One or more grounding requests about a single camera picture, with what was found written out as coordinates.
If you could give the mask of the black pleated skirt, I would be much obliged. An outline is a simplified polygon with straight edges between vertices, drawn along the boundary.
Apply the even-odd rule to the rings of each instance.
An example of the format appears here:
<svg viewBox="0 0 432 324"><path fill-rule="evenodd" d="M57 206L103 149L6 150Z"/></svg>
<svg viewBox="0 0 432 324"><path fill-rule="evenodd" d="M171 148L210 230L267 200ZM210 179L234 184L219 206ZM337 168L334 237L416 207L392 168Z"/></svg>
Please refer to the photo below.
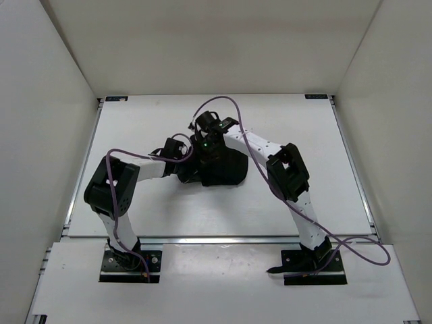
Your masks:
<svg viewBox="0 0 432 324"><path fill-rule="evenodd" d="M237 186L248 173L248 157L237 150L226 148L220 163L201 165L196 152L191 157L196 164L196 181L202 186Z"/></svg>

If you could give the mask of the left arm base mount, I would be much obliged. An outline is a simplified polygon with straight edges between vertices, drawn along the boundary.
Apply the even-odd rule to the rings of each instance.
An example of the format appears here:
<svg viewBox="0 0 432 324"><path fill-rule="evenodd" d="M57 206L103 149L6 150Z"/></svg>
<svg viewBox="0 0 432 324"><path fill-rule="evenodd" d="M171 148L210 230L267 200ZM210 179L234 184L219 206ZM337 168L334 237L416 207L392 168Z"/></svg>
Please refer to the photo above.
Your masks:
<svg viewBox="0 0 432 324"><path fill-rule="evenodd" d="M106 245L99 272L99 282L158 284L160 281L163 251L141 250L140 253L146 261L148 271L146 271L145 266L139 258L133 256L132 263L122 261Z"/></svg>

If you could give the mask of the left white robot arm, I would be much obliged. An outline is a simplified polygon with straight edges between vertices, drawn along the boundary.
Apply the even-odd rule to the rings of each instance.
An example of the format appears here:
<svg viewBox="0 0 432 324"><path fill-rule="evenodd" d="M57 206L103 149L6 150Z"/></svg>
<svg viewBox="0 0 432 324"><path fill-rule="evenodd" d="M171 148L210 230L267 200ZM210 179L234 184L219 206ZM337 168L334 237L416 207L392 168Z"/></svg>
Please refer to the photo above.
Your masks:
<svg viewBox="0 0 432 324"><path fill-rule="evenodd" d="M169 176L178 164L191 157L192 151L179 158L168 158L112 149L99 163L84 191L84 202L103 222L109 248L126 270L140 267L150 275L148 262L141 254L140 240L128 216L137 183Z"/></svg>

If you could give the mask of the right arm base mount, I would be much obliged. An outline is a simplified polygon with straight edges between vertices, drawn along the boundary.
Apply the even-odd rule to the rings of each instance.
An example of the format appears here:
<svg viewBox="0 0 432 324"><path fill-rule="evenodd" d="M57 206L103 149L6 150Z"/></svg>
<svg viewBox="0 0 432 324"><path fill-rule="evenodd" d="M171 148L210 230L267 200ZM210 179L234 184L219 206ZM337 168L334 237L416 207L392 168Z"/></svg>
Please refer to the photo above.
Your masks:
<svg viewBox="0 0 432 324"><path fill-rule="evenodd" d="M268 269L267 273L283 275L285 286L339 286L348 283L338 250L332 250L318 265L301 250L282 250L281 265Z"/></svg>

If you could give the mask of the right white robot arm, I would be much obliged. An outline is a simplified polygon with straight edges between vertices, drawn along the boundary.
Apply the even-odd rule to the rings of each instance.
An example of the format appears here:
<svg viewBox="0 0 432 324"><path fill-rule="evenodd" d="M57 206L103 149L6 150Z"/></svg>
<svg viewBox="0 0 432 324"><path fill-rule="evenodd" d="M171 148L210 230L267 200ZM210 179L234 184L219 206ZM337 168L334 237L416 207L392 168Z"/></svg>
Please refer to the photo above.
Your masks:
<svg viewBox="0 0 432 324"><path fill-rule="evenodd" d="M268 273L301 276L316 273L328 264L332 249L329 234L318 224L309 194L309 172L296 145L265 140L245 130L240 121L231 117L220 120L210 111L191 122L189 128L206 154L233 149L250 157L259 171L264 167L263 177L270 190L290 209L299 233L302 259L296 265L272 267Z"/></svg>

